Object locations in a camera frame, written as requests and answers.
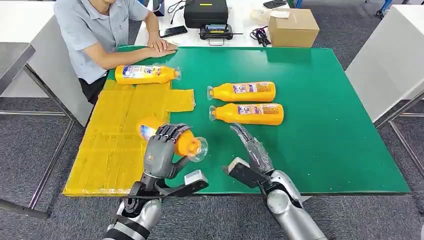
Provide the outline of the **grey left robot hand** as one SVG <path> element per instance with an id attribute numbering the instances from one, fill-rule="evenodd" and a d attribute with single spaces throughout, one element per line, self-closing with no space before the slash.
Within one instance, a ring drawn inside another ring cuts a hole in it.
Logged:
<path id="1" fill-rule="evenodd" d="M 173 179 L 190 159 L 183 156 L 173 162 L 175 146 L 180 136 L 191 127 L 184 123 L 165 123 L 149 138 L 143 157 L 144 173 L 157 179 Z"/>

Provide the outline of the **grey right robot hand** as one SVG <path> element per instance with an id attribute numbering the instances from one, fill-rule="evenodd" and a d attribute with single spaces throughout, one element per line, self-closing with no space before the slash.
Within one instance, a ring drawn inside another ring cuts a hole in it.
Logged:
<path id="1" fill-rule="evenodd" d="M 232 123 L 230 128 L 237 133 L 249 157 L 249 166 L 261 174 L 274 170 L 272 160 L 260 141 L 252 136 L 249 131 L 239 123 Z"/>

